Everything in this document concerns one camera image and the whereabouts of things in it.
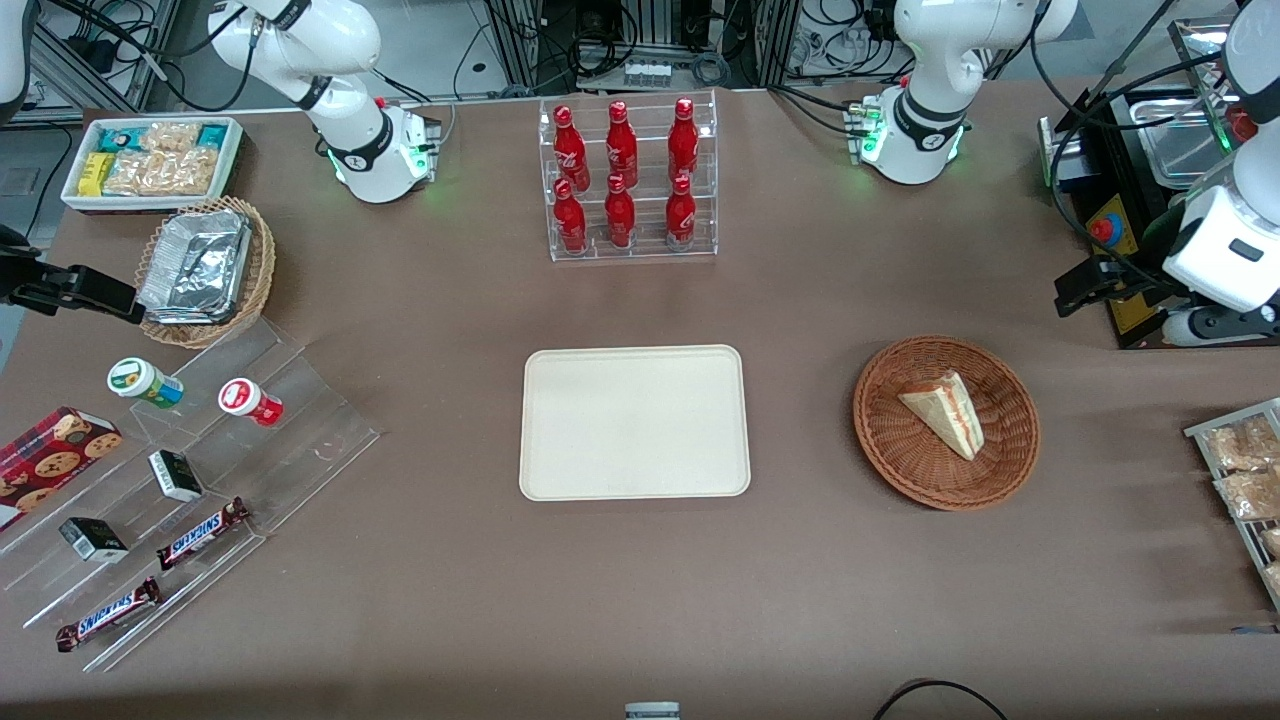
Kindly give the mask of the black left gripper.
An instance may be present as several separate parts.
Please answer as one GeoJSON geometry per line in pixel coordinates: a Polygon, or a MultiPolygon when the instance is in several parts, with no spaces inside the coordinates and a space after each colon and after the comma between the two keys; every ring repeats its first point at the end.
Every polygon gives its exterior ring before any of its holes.
{"type": "Polygon", "coordinates": [[[1065,272],[1053,281],[1053,288],[1059,318],[1068,318],[1101,301],[1140,300],[1148,307],[1181,307],[1187,304],[1185,287],[1157,270],[1144,270],[1106,254],[1098,256],[1098,266],[1074,266],[1065,272]]]}

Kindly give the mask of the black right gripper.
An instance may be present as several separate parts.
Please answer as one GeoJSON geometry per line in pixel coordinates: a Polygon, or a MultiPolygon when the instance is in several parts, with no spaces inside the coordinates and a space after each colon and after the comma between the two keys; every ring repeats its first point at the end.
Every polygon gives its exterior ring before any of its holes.
{"type": "Polygon", "coordinates": [[[59,307],[92,310],[131,324],[146,313],[137,288],[90,266],[68,270],[44,263],[27,238],[1,227],[1,301],[33,313],[58,313],[59,307]],[[67,305],[63,281],[67,274],[67,305]]]}

